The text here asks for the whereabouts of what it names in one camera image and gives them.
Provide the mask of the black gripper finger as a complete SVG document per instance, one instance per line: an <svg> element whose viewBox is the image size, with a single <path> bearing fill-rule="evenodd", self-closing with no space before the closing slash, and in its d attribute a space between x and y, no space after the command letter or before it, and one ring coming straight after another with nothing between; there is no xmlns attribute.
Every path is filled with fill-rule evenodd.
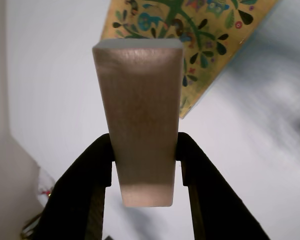
<svg viewBox="0 0 300 240"><path fill-rule="evenodd" d="M188 188L196 240L267 240L260 223L199 145L178 133L176 160Z"/></svg>
<svg viewBox="0 0 300 240"><path fill-rule="evenodd" d="M115 160L109 134L97 138L54 185L36 228L38 240L100 240Z"/></svg>

